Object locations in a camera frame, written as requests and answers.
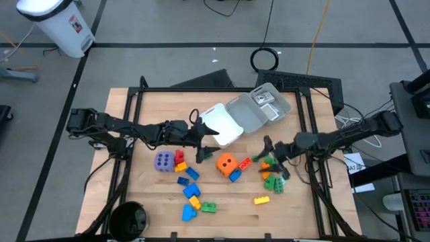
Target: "black bucket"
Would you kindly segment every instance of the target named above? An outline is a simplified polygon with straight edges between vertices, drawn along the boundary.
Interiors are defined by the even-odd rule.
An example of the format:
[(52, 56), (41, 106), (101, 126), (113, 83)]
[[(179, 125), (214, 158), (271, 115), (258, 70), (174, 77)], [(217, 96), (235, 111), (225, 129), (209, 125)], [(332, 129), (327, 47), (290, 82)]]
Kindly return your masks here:
[(148, 214), (138, 202), (125, 202), (112, 212), (109, 230), (119, 242), (135, 240), (149, 226)]

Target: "label sticker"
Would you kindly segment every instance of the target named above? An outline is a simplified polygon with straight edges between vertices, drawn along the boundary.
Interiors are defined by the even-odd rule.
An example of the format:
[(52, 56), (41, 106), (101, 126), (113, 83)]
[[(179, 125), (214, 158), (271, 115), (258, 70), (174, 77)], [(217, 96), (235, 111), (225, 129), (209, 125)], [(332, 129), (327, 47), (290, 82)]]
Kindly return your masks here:
[(82, 25), (81, 23), (79, 23), (75, 15), (72, 15), (72, 17), (70, 17), (69, 23), (75, 29), (76, 33), (79, 33), (82, 30)]

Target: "green lego brick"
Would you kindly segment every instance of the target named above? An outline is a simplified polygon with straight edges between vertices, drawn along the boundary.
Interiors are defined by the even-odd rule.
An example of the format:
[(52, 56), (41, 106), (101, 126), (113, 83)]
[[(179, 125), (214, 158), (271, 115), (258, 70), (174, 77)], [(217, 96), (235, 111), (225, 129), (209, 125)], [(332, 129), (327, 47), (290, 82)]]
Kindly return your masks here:
[(275, 178), (275, 193), (281, 194), (284, 192), (284, 185), (282, 183), (282, 178)]
[(207, 160), (207, 159), (209, 159), (210, 157), (212, 157), (213, 155), (214, 155), (214, 154), (212, 154), (212, 153), (206, 154), (206, 155), (204, 156), (203, 160)]
[(203, 206), (202, 206), (202, 212), (212, 212), (212, 213), (215, 213), (216, 212), (216, 204), (215, 203), (204, 202)]
[(269, 164), (269, 165), (275, 165), (275, 160), (272, 159), (270, 156), (264, 157), (264, 162), (266, 162), (266, 164)]
[(275, 176), (273, 174), (271, 174), (265, 181), (264, 183), (264, 187), (269, 190), (269, 191), (273, 191), (274, 187), (275, 187)]

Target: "gray container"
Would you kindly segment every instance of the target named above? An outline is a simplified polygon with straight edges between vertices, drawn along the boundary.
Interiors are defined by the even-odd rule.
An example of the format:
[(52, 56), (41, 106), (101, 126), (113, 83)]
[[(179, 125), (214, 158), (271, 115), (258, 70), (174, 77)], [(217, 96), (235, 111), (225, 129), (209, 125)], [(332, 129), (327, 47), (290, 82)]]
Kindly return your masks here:
[(289, 114), (291, 112), (291, 106), (287, 102), (287, 100), (285, 100), (285, 98), (282, 97), (282, 95), (279, 93), (279, 91), (271, 83), (264, 83), (263, 85), (261, 85), (261, 86), (255, 88), (254, 90), (252, 90), (249, 93), (249, 95), (251, 96), (251, 101), (255, 105), (257, 105), (257, 103), (253, 101), (254, 97), (258, 96), (258, 95), (260, 95), (262, 93), (265, 93), (265, 92), (269, 92), (275, 98), (275, 101), (272, 102), (271, 105), (273, 105), (279, 111), (278, 112), (279, 117), (277, 117), (275, 120), (272, 121), (272, 120), (268, 120), (267, 119), (268, 120), (268, 124), (273, 124), (274, 122), (277, 122), (277, 121), (281, 120), (287, 114)]
[(269, 118), (247, 93), (241, 93), (229, 101), (226, 104), (226, 110), (247, 134), (257, 131), (269, 121)]

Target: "trash can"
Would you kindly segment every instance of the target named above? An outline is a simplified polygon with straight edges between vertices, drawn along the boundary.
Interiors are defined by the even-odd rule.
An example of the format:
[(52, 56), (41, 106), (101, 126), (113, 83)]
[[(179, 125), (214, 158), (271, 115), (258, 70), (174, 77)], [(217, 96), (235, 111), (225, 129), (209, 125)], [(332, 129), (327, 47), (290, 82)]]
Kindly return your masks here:
[(84, 56), (95, 41), (73, 0), (20, 0), (16, 8), (68, 56)]

